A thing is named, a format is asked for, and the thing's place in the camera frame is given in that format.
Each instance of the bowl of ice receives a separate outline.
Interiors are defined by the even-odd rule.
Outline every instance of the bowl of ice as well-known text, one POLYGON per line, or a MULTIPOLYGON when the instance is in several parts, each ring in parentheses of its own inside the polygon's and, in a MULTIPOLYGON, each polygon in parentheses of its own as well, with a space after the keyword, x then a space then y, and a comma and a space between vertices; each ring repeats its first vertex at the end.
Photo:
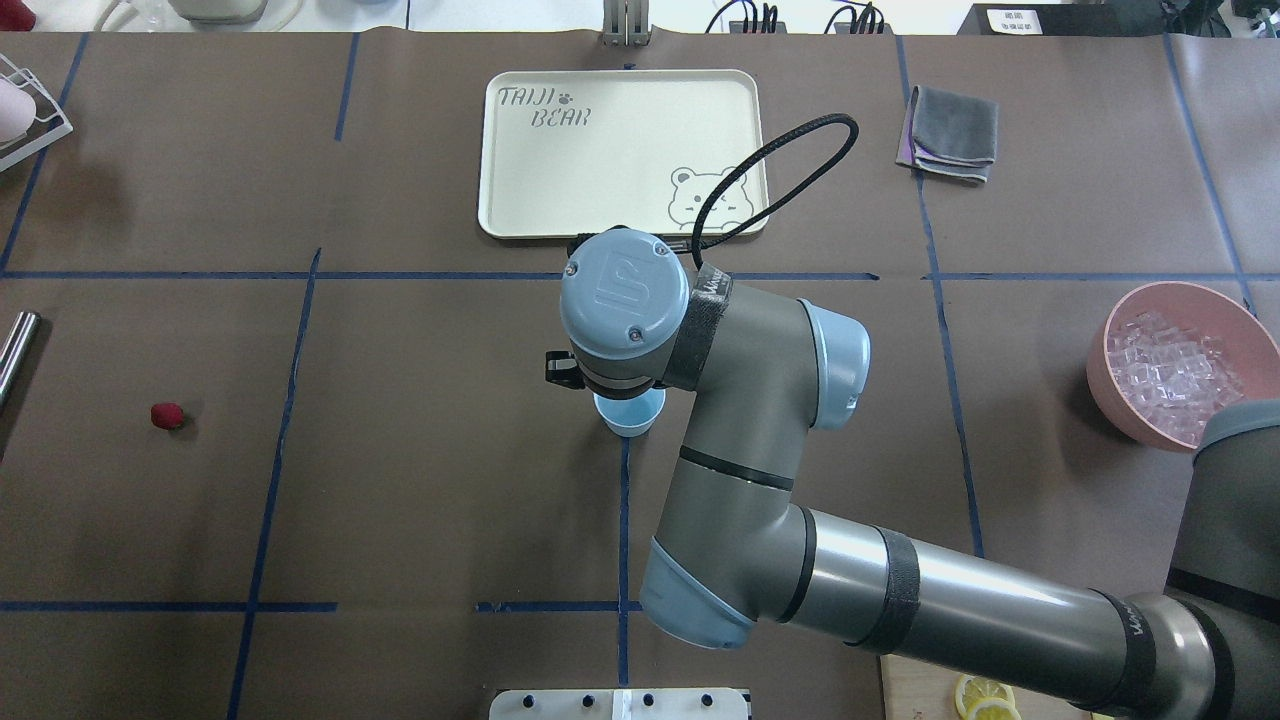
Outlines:
POLYGON ((1280 348, 1230 297, 1187 282, 1120 299, 1089 348, 1089 391, 1133 439, 1192 452, 1215 413, 1280 397, 1280 348))

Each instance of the blue cup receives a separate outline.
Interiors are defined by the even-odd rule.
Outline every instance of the blue cup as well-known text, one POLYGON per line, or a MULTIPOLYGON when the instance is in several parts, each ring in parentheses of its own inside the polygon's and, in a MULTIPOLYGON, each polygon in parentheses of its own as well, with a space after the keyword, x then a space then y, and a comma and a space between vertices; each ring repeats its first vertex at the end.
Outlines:
POLYGON ((667 391, 650 388, 631 400, 609 400, 591 393, 595 397, 595 409, 604 418, 604 424, 611 430, 622 437, 636 437, 644 434, 653 421, 662 413, 662 406, 667 402, 667 391))

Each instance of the wooden board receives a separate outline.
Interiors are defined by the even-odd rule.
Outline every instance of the wooden board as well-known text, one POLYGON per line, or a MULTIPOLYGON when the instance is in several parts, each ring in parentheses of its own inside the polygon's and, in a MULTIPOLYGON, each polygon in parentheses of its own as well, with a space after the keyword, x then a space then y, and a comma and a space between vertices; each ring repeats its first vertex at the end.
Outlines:
MULTIPOLYGON (((960 673, 886 655, 881 657, 886 720, 956 720, 955 687, 960 673)), ((1023 720, 1089 720, 1065 700, 1014 688, 1014 706, 1023 720)))

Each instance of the tray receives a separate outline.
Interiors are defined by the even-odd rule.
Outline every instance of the tray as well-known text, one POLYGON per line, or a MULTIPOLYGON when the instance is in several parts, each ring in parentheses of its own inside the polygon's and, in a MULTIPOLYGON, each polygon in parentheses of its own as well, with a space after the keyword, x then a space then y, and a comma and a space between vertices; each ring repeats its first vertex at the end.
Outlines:
POLYGON ((55 140, 65 137, 73 128, 67 113, 36 76, 27 68, 13 64, 4 54, 0 54, 0 76, 4 76, 0 82, 9 82, 36 99, 36 120, 31 129, 20 137, 0 143, 0 172, 4 172, 33 152, 49 147, 55 140))
MULTIPOLYGON (((476 218, 502 238, 618 224, 687 236, 707 193, 760 145, 755 81, 740 70, 502 73, 485 91, 476 218)), ((767 205, 762 163, 705 229, 737 227, 767 205)))

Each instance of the red pompom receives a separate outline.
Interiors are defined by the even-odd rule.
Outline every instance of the red pompom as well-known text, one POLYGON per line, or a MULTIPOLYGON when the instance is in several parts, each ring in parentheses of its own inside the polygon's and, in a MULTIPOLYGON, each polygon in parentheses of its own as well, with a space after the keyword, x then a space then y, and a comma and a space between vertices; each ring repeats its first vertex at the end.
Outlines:
POLYGON ((177 402, 159 402, 151 406, 151 424, 161 430, 177 430, 187 421, 177 402))

